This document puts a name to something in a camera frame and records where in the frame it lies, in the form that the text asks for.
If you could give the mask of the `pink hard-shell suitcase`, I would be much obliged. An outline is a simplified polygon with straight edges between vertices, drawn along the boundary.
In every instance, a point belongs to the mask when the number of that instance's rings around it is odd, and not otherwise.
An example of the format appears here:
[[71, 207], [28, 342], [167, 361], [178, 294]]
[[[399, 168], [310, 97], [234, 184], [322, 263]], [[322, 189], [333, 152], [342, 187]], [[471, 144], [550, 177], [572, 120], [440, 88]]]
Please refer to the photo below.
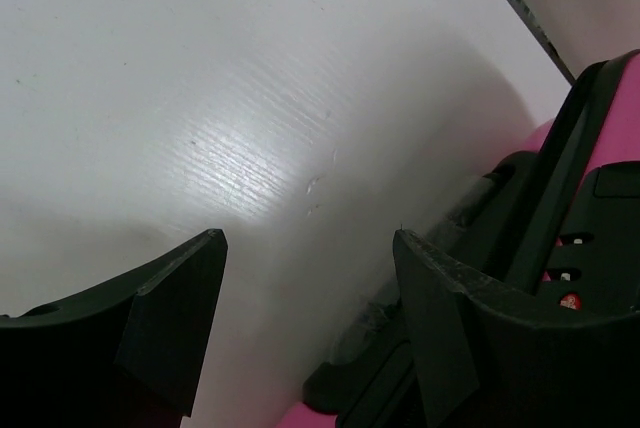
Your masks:
[[[554, 119], [415, 234], [539, 300], [639, 317], [638, 52], [586, 68]], [[397, 276], [281, 425], [431, 427]]]

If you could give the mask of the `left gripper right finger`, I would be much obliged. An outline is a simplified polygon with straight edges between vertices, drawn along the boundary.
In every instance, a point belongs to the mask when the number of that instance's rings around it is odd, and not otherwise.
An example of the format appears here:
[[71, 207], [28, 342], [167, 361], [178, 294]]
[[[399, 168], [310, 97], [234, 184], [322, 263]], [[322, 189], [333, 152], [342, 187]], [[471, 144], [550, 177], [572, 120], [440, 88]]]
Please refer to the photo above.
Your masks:
[[431, 427], [635, 427], [639, 317], [539, 300], [414, 232], [393, 256]]

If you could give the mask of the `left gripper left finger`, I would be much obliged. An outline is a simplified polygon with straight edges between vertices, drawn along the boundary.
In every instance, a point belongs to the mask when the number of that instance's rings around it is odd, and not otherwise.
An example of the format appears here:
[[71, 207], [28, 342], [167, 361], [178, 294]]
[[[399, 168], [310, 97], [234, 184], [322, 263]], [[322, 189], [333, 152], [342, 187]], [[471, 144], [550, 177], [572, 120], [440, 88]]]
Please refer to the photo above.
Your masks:
[[5, 427], [177, 427], [189, 417], [228, 244], [208, 229], [77, 294], [1, 319]]

